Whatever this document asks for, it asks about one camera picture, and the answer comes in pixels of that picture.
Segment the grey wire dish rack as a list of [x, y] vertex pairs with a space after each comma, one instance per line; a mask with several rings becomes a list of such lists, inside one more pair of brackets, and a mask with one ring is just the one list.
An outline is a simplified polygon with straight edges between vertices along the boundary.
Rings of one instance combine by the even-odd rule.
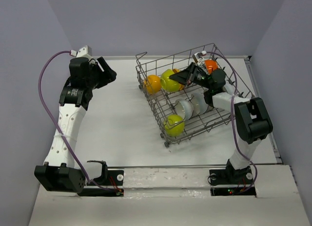
[[151, 61], [136, 55], [136, 74], [166, 147], [227, 125], [231, 105], [254, 92], [213, 43]]

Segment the green bowl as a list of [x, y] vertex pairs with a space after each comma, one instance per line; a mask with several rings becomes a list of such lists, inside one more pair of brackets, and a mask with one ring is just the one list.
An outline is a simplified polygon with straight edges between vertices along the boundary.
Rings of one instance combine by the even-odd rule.
[[173, 74], [172, 69], [167, 69], [162, 73], [160, 77], [160, 84], [162, 89], [169, 93], [175, 93], [184, 89], [184, 85], [169, 79], [169, 76]]
[[170, 137], [180, 136], [184, 131], [185, 122], [180, 115], [169, 115], [163, 122], [165, 132]]

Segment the white bowl red rim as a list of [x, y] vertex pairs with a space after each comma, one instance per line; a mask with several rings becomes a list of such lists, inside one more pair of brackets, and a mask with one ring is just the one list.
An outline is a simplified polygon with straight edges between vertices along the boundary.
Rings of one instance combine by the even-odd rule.
[[211, 74], [214, 70], [218, 69], [218, 63], [212, 59], [204, 61], [208, 74]]

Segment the white bowl stack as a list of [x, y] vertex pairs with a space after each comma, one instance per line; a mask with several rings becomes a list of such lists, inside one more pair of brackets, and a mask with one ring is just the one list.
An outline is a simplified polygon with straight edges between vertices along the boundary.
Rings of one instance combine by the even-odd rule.
[[193, 115], [193, 106], [190, 101], [186, 99], [177, 99], [175, 101], [175, 112], [181, 116], [183, 120], [189, 120]]

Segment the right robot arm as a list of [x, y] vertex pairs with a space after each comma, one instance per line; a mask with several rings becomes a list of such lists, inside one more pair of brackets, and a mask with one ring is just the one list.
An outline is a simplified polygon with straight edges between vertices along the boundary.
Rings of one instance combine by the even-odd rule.
[[205, 102], [230, 113], [234, 144], [236, 149], [228, 159], [224, 169], [210, 172], [208, 181], [212, 186], [236, 185], [241, 180], [253, 184], [257, 175], [252, 174], [252, 156], [262, 140], [273, 131], [273, 124], [260, 97], [242, 98], [237, 92], [225, 91], [226, 73], [223, 69], [213, 70], [207, 74], [195, 63], [170, 76], [182, 85], [196, 84], [206, 88]]

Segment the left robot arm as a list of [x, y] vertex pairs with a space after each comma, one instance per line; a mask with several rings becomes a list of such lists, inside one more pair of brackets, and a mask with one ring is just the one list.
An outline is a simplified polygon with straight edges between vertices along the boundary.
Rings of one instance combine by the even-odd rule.
[[67, 78], [59, 98], [58, 119], [53, 119], [56, 132], [43, 165], [34, 175], [47, 191], [81, 193], [85, 184], [104, 184], [108, 179], [106, 162], [87, 174], [74, 149], [78, 133], [93, 97], [92, 91], [115, 81], [116, 72], [102, 57], [76, 57], [69, 63]]

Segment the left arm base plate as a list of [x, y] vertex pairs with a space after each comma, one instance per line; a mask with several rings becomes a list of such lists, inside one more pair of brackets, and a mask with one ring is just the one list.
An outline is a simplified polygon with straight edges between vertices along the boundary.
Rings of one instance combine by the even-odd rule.
[[80, 197], [123, 197], [124, 196], [124, 170], [108, 169], [108, 175], [96, 178], [91, 183], [87, 183]]

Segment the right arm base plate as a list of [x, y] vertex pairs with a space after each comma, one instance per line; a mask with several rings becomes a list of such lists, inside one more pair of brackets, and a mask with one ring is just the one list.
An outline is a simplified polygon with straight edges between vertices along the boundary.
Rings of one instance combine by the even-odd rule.
[[225, 169], [212, 169], [207, 178], [210, 185], [211, 196], [256, 196], [255, 187], [252, 186], [253, 175], [248, 168], [234, 178], [226, 175]]

